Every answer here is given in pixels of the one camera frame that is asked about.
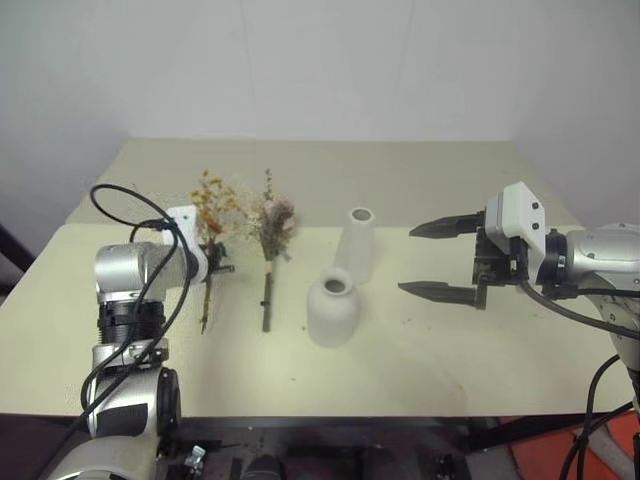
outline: beige tabletop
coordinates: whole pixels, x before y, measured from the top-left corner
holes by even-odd
[[[241,149],[240,143],[232,150]],[[168,179],[175,179],[176,192],[184,192],[193,183],[192,175],[197,177],[205,164],[218,165],[211,153],[219,148],[211,141],[133,141],[103,180],[135,184],[142,193],[157,184],[156,198],[164,200],[165,206],[179,204],[185,198],[182,193],[171,195]],[[302,147],[278,148],[282,153]],[[277,265],[272,332],[261,331],[264,267],[256,245],[230,241],[230,261],[237,271],[216,279],[210,325],[204,335],[198,324],[204,286],[192,289],[168,335],[167,365],[179,373],[184,415],[469,416],[584,410],[593,372],[614,353],[608,334],[556,316],[511,287],[490,290],[486,311],[430,303],[397,288],[398,282],[412,280],[469,286],[473,236],[416,239],[408,237],[409,227],[443,214],[477,211],[488,196],[520,178],[538,193],[554,223],[571,223],[557,198],[511,147],[386,145],[382,148],[390,149],[388,154],[397,154],[392,155],[396,166],[374,158],[368,182],[358,180],[357,174],[366,164],[364,157],[375,157],[370,145],[336,144],[326,150],[315,145],[308,151],[324,152],[329,158],[325,158],[326,168],[331,169],[339,163],[335,158],[344,157],[341,149],[345,148],[360,151],[360,156],[353,154],[360,167],[344,167],[333,182],[313,181],[314,175],[321,175],[317,165],[300,165],[295,170],[291,153],[278,157],[291,162],[288,166],[295,170],[291,178],[284,174],[276,178],[282,180],[283,191],[296,197],[303,227],[291,244],[293,259]],[[194,153],[200,150],[207,153]],[[476,165],[472,156],[482,157],[484,164]],[[180,167],[170,158],[182,159]],[[231,172],[229,159],[235,157],[222,158],[220,171]],[[158,162],[157,169],[151,167],[151,159]],[[397,161],[415,169],[414,175],[397,167]],[[421,170],[422,161],[429,162],[432,176]],[[271,165],[274,174],[286,170],[284,164]],[[251,176],[258,170],[251,178],[259,184],[263,167],[258,162],[253,169],[245,166],[239,171]],[[417,177],[427,178],[428,188]],[[394,179],[388,188],[382,182],[385,178]],[[397,183],[399,178],[407,183]],[[302,186],[315,197],[305,196]],[[340,202],[314,208],[313,198]],[[340,217],[360,201],[381,209],[375,269],[371,281],[360,288],[363,311],[354,336],[337,349],[324,349],[311,341],[305,328],[306,294],[311,282],[331,264]],[[402,213],[400,207],[407,201]],[[118,202],[116,208],[124,212],[125,204]],[[385,207],[388,204],[401,212],[399,217]],[[400,217],[406,225],[389,226]],[[103,245],[125,243],[128,237],[125,227],[92,223],[98,218],[83,202],[70,218],[72,223],[56,233],[0,307],[0,412],[79,412],[80,385],[91,367],[91,348],[98,338],[95,253]],[[329,221],[333,227],[314,226]],[[167,311],[177,295],[176,290],[169,292]],[[570,306],[597,315],[587,301],[573,301]],[[616,365],[602,380],[596,408],[615,408],[632,394],[624,368]]]

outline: white vase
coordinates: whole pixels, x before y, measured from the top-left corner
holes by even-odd
[[[359,313],[358,291],[347,271],[332,267],[311,285],[307,295],[307,331],[318,345],[337,347],[349,340]]]
[[[356,285],[366,283],[371,277],[375,218],[368,208],[350,210],[336,250],[333,266],[349,272]]]

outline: tall white vase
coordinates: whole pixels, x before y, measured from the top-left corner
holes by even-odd
[[[360,313],[358,292],[343,269],[326,270],[307,295],[307,331],[323,347],[345,343],[356,326]]]
[[[366,283],[371,277],[375,218],[368,208],[356,207],[350,210],[336,250],[333,266],[349,272],[356,285]]]

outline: white wall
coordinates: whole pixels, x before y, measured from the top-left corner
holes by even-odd
[[[226,134],[513,139],[638,221],[639,87],[635,0],[5,1],[0,222],[38,251],[128,135]]]

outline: vase opening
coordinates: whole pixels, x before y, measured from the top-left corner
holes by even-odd
[[[366,222],[369,219],[371,219],[371,212],[369,210],[364,209],[364,208],[356,208],[351,213],[351,216],[353,216],[353,218],[355,218],[356,220],[358,220],[360,222]]]
[[[331,293],[342,293],[346,290],[347,286],[344,284],[344,282],[332,278],[324,282],[324,288],[326,288],[327,291]]]

